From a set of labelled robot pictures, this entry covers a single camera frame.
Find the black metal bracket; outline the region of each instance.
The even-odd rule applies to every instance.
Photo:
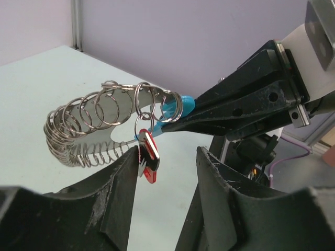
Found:
[[[162,130],[226,136],[230,141],[245,139],[290,124],[288,111],[308,100],[291,52],[270,40],[200,95],[188,116]]]

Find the wall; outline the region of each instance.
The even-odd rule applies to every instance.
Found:
[[[0,1],[0,66],[71,44],[70,0]]]
[[[302,24],[306,3],[83,0],[83,49],[147,81],[197,97],[265,42],[282,39]]]

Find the screw hole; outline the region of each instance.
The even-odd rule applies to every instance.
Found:
[[[293,112],[291,116],[292,116],[293,119],[298,119],[299,118],[299,115],[298,115],[297,112]]]
[[[270,93],[269,100],[270,100],[270,102],[276,102],[278,100],[278,94],[277,93]]]
[[[240,117],[240,116],[242,116],[242,114],[243,114],[243,111],[242,111],[242,109],[240,109],[240,108],[237,108],[237,109],[235,109],[235,110],[232,112],[232,115],[233,115],[234,117]]]

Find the key tag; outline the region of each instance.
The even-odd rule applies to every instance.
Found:
[[[139,172],[138,176],[145,175],[151,184],[156,182],[159,166],[159,154],[151,133],[141,129],[139,134]]]

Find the purple wall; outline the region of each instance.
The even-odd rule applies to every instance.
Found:
[[[197,97],[262,44],[302,24],[306,2],[83,0],[83,48],[149,82]]]

